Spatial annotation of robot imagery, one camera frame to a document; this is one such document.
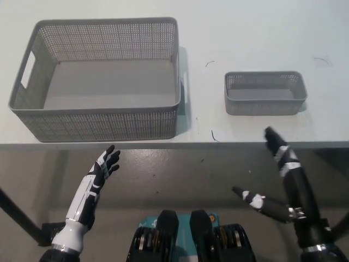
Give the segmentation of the black and white right hand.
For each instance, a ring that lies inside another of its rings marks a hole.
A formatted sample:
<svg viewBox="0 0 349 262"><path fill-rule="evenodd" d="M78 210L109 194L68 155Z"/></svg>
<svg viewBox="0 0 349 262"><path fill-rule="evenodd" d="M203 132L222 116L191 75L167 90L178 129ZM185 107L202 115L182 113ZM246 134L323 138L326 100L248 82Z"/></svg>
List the black and white right hand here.
<svg viewBox="0 0 349 262"><path fill-rule="evenodd" d="M305 170L290 145L272 128L264 130L266 145L278 166L278 174L288 199L283 204L261 193L234 186L232 191L255 211L278 222L317 222L320 212Z"/></svg>

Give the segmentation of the white and black left hand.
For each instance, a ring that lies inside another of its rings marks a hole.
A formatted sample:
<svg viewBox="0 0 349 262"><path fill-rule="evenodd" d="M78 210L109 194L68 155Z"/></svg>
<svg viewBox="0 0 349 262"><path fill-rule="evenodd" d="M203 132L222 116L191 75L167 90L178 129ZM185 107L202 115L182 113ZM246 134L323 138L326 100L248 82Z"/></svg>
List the white and black left hand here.
<svg viewBox="0 0 349 262"><path fill-rule="evenodd" d="M79 222L89 229L92 227L100 192L106 180L119 169L120 153L111 145L98 157L88 174L83 177L68 209L66 220Z"/></svg>

